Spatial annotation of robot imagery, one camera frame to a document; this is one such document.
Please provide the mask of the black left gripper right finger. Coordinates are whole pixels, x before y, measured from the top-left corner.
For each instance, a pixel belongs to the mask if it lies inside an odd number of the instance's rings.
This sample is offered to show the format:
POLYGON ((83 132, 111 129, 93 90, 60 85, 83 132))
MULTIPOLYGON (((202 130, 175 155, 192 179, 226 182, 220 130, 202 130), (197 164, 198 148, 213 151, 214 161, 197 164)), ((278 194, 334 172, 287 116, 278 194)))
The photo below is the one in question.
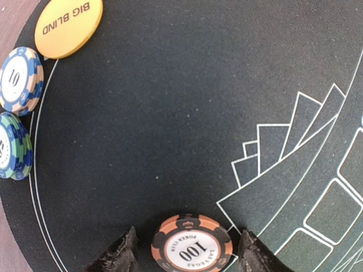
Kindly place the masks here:
POLYGON ((238 244, 239 271, 292 272, 252 232, 244 229, 238 244))

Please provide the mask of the blue white chip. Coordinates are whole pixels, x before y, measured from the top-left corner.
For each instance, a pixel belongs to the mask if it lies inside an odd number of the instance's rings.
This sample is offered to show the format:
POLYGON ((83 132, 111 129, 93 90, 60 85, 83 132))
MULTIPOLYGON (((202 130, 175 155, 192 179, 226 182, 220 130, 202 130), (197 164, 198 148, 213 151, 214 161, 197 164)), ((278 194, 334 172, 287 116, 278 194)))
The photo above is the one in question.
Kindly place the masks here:
POLYGON ((31 48, 13 49, 1 67, 1 106, 17 116, 30 114, 40 100, 44 69, 31 48))

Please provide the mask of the brown chip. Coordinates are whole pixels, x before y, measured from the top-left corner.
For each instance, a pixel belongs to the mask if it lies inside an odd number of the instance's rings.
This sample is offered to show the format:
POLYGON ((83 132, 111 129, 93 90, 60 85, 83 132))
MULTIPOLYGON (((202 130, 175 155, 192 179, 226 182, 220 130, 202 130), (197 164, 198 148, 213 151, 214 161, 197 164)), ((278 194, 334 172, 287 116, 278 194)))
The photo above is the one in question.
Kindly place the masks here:
POLYGON ((181 214, 159 226, 151 253, 165 271, 221 271, 233 255, 233 242, 214 219, 181 214))

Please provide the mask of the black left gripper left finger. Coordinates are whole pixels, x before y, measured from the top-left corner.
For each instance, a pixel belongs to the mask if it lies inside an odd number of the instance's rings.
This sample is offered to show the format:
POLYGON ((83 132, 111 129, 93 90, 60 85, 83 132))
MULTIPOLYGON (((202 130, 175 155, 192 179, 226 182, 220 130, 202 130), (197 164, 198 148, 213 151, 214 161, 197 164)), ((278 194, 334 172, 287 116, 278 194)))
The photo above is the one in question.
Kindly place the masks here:
POLYGON ((139 271, 138 238, 131 227, 114 241, 85 271, 139 271))

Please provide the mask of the yellow big blind button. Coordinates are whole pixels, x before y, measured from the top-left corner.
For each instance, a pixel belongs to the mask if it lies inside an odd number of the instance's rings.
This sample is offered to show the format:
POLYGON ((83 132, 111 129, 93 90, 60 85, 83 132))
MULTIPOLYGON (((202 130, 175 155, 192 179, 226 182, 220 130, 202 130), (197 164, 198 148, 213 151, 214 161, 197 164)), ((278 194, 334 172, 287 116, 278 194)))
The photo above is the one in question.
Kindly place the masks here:
POLYGON ((49 1, 35 28, 38 51, 50 59, 70 56, 88 42, 102 15, 102 0, 49 1))

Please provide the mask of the green chip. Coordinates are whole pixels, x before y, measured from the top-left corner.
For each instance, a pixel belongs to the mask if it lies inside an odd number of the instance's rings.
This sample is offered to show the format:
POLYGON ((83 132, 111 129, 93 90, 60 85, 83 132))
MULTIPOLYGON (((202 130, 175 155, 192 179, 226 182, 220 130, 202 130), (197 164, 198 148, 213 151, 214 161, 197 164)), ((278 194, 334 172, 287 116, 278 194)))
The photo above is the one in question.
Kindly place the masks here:
POLYGON ((1 113, 1 178, 24 180, 33 165, 29 133, 21 120, 10 112, 1 113))

